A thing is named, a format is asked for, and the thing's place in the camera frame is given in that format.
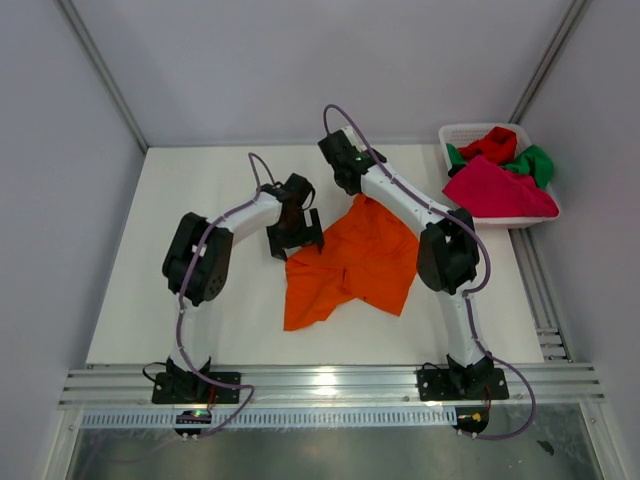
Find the orange t shirt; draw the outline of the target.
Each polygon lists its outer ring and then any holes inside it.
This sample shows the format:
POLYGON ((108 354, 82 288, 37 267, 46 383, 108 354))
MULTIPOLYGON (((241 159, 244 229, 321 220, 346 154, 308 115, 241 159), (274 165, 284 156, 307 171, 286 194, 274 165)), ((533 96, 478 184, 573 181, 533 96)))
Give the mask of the orange t shirt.
POLYGON ((285 264, 283 329, 327 320, 354 299, 402 313, 417 273, 418 240, 394 214, 358 194, 349 211, 324 231, 324 247, 304 247, 285 264))

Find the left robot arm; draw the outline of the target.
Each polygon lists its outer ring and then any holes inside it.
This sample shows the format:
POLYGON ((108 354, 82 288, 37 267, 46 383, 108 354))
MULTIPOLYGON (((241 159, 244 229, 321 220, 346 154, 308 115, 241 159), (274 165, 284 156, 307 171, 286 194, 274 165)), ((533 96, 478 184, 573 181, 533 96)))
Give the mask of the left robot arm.
POLYGON ((155 377, 155 403, 202 403, 221 383, 209 376, 208 355, 186 352, 185 338, 197 332, 207 304, 223 290, 232 249, 265 231, 270 255, 285 261, 291 249, 324 246, 319 214, 305 205, 315 198, 312 184, 298 174, 281 183, 260 185, 253 197, 215 220, 190 212, 182 217, 162 265, 169 290, 176 297, 176 344, 155 377))

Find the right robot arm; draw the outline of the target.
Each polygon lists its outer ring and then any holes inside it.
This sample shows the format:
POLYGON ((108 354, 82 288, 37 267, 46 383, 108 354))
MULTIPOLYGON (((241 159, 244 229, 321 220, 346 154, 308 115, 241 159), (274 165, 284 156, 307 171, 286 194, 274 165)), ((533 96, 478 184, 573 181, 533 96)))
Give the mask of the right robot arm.
POLYGON ((475 322, 474 281, 486 248, 471 214, 447 210, 411 186, 377 150, 356 141, 351 128, 328 133, 318 147, 340 188, 375 200, 417 237, 417 274, 436 293, 447 329, 450 383, 461 397, 482 394, 494 361, 475 322))

